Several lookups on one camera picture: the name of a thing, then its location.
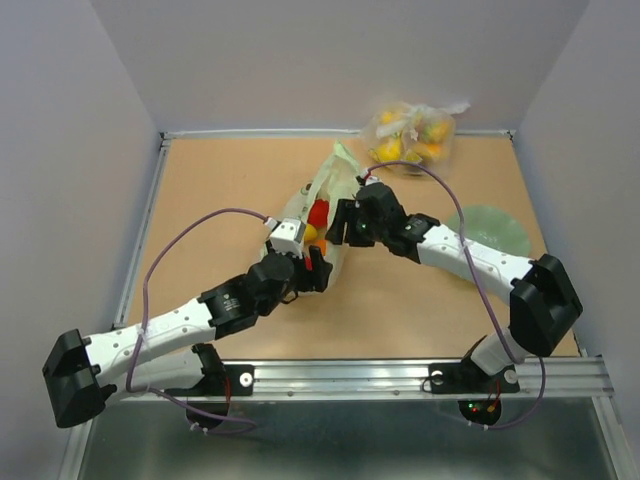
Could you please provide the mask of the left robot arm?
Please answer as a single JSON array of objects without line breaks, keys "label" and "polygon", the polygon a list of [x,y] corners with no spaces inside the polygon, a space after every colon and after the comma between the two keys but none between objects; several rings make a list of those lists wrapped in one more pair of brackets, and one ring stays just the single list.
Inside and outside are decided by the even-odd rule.
[{"label": "left robot arm", "polygon": [[132,393],[136,367],[247,330],[301,293],[325,291],[333,270],[317,246],[301,256],[271,251],[246,273],[168,313],[101,334],[62,333],[42,368],[56,426],[85,423],[117,392]]}]

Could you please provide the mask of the yellow mango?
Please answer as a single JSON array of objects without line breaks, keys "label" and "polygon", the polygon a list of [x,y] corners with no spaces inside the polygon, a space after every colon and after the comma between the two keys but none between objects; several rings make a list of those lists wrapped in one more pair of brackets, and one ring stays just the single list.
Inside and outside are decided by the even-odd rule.
[{"label": "yellow mango", "polygon": [[304,236],[303,236],[303,240],[305,243],[312,243],[316,240],[318,236],[318,231],[317,229],[311,225],[311,224],[307,224],[305,226],[305,231],[304,231]]}]

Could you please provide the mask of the green plastic bag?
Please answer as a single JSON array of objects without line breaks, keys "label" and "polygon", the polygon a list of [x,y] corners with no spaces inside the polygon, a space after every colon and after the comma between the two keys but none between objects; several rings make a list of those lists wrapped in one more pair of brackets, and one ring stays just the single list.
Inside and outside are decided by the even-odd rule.
[{"label": "green plastic bag", "polygon": [[329,238],[339,206],[353,199],[360,164],[339,141],[313,178],[270,221],[258,273],[265,285],[280,289],[285,301],[332,287],[341,273],[347,246]]}]

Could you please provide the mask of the clear bag of fruit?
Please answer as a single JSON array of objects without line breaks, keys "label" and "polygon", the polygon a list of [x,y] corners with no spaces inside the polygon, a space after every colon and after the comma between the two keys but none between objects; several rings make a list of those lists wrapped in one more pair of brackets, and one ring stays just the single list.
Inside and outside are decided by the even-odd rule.
[{"label": "clear bag of fruit", "polygon": [[468,102],[444,107],[394,102],[381,108],[360,131],[370,158],[405,175],[448,170],[456,117]]}]

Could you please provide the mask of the aluminium front rail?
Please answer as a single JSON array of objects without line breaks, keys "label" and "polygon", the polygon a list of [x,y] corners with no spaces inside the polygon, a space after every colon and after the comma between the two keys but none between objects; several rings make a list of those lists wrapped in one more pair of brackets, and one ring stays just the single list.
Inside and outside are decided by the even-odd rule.
[{"label": "aluminium front rail", "polygon": [[[433,359],[408,360],[228,360],[234,402],[365,401],[612,397],[614,388],[604,360],[598,357],[528,359],[502,376],[503,385],[481,393],[435,393],[427,377],[436,373]],[[541,385],[541,378],[546,385]]]}]

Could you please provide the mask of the orange fruit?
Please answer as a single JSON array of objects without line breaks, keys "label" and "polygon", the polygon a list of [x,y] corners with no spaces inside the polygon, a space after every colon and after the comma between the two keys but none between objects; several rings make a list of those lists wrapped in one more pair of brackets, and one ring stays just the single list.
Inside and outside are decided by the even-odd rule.
[{"label": "orange fruit", "polygon": [[324,239],[319,239],[313,243],[313,246],[318,247],[322,253],[322,255],[326,254],[327,251],[327,241]]}]

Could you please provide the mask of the green wavy bowl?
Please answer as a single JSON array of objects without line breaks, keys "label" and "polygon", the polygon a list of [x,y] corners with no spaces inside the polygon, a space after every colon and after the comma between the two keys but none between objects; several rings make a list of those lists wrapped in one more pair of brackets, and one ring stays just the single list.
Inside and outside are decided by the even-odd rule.
[{"label": "green wavy bowl", "polygon": [[467,244],[480,243],[506,254],[530,256],[532,246],[526,230],[507,212],[489,205],[466,206],[462,212]]}]

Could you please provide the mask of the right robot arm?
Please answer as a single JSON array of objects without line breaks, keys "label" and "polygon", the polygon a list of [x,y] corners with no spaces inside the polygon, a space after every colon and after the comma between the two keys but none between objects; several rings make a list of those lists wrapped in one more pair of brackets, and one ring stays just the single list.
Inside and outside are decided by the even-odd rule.
[{"label": "right robot arm", "polygon": [[439,268],[493,293],[509,308],[509,324],[476,342],[458,362],[435,364],[435,394],[484,393],[528,356],[550,356],[583,306],[562,262],[514,256],[472,243],[437,219],[407,214],[383,183],[362,187],[337,203],[326,239],[351,247],[384,245],[392,254]]}]

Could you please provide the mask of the red tomato fruit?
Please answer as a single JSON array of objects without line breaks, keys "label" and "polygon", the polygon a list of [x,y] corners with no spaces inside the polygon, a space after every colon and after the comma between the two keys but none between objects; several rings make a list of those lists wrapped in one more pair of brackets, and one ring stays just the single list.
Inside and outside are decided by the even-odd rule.
[{"label": "red tomato fruit", "polygon": [[328,225],[330,204],[327,200],[316,199],[312,204],[307,217],[307,223],[317,230],[324,229]]}]

